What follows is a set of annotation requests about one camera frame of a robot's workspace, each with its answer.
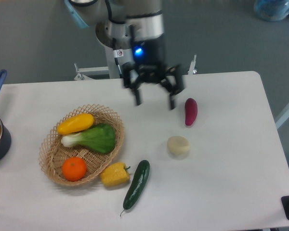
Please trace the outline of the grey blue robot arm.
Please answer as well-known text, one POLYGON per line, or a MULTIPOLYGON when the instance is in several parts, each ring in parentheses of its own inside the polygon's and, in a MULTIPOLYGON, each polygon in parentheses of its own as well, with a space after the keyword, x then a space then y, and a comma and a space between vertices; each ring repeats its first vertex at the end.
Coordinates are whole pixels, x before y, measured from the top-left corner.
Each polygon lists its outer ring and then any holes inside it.
POLYGON ((142 103, 139 87, 159 84, 169 93, 170 109, 184 90, 179 65, 166 64, 162 2, 160 0, 66 0, 80 28, 95 27, 105 49, 110 78, 120 78, 136 105, 142 103))

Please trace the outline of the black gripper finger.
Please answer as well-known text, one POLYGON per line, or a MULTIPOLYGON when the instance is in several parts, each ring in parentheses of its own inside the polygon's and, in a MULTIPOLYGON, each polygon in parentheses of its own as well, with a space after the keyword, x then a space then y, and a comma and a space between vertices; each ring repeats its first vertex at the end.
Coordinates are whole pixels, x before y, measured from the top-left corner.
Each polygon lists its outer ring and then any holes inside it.
POLYGON ((139 106, 142 103, 140 92, 138 88, 144 82, 145 75, 140 73, 137 75, 134 81, 131 80, 131 71, 135 71, 135 64, 125 63, 122 65, 122 77, 123 77, 123 86, 126 89, 130 89, 132 94, 135 96, 135 104, 139 106))
POLYGON ((181 65, 167 68, 159 83, 169 93, 169 109, 173 110, 176 107, 176 95, 185 89, 181 65))

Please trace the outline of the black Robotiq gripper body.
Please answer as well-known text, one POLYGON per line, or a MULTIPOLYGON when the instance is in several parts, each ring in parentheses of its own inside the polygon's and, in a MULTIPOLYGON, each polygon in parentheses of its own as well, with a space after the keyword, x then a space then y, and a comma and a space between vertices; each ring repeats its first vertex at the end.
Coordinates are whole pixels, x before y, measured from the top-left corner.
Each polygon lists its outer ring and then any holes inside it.
POLYGON ((131 34, 133 69, 138 74, 134 85, 159 84, 165 78, 166 49, 164 35, 157 38, 136 38, 131 34))

